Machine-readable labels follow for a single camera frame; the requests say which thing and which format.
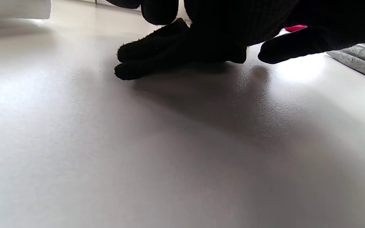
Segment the gloved hand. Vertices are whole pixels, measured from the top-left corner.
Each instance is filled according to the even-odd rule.
[[[121,7],[130,2],[111,1]],[[140,1],[146,20],[164,23],[166,19],[157,18],[169,8],[176,8],[165,3],[177,0],[133,0],[134,7]],[[145,4],[156,6],[156,10],[148,10]],[[282,28],[296,24],[309,27],[265,42],[259,59],[277,63],[364,43],[365,4],[348,5],[346,0],[185,0],[193,21],[191,28],[178,20],[140,41],[122,46],[118,51],[122,64],[116,67],[116,75],[137,79],[189,62],[242,63],[247,46],[270,40]]]
[[[365,2],[300,0],[284,26],[298,24],[308,28],[265,42],[259,59],[274,64],[365,43]]]

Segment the gray cloth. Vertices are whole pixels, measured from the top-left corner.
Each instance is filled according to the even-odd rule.
[[[327,54],[365,75],[365,45],[358,44],[339,51],[330,51]]]

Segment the knit fabric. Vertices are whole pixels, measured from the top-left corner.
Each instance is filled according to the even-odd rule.
[[[140,5],[143,17],[153,24],[170,24],[178,11],[178,0],[108,1],[126,8]],[[136,79],[189,62],[241,63],[246,57],[246,46],[264,41],[258,57],[271,64],[365,43],[365,3],[184,0],[184,5],[192,20],[190,29],[148,36],[143,39],[146,41],[121,47],[118,54],[123,63],[117,66],[117,76]],[[300,24],[307,28],[275,37],[282,28]]]

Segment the white floor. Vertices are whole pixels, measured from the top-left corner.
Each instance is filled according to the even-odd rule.
[[[365,76],[252,47],[125,82],[154,26],[53,4],[0,21],[0,228],[365,228]]]

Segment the pink object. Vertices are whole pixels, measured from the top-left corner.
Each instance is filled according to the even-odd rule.
[[[301,29],[305,29],[307,27],[308,26],[305,26],[305,25],[295,25],[295,26],[292,26],[292,27],[285,28],[285,30],[287,30],[288,32],[296,32],[296,31],[299,31]]]

